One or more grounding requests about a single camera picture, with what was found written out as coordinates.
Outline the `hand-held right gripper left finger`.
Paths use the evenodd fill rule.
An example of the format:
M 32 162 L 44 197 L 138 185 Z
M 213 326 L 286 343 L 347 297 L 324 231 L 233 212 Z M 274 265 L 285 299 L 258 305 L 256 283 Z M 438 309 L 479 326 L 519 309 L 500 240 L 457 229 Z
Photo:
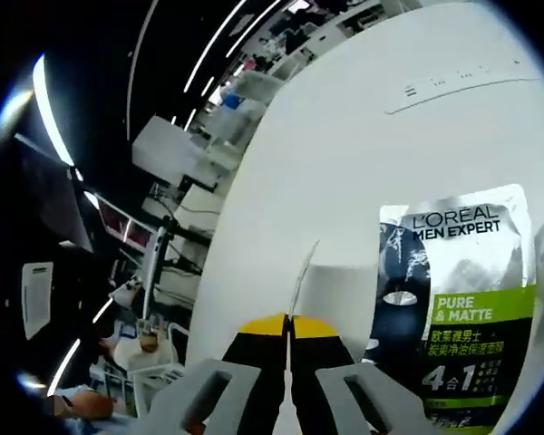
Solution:
M 239 328 L 222 359 L 208 359 L 158 392 L 153 434 L 271 434 L 287 392 L 289 320 L 274 314 Z

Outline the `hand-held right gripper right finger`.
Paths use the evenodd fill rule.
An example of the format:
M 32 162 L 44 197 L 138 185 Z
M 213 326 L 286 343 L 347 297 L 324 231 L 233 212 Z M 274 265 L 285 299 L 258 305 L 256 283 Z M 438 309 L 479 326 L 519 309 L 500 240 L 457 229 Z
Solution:
M 292 401 L 303 434 L 434 434 L 422 400 L 369 362 L 355 363 L 336 330 L 291 321 Z

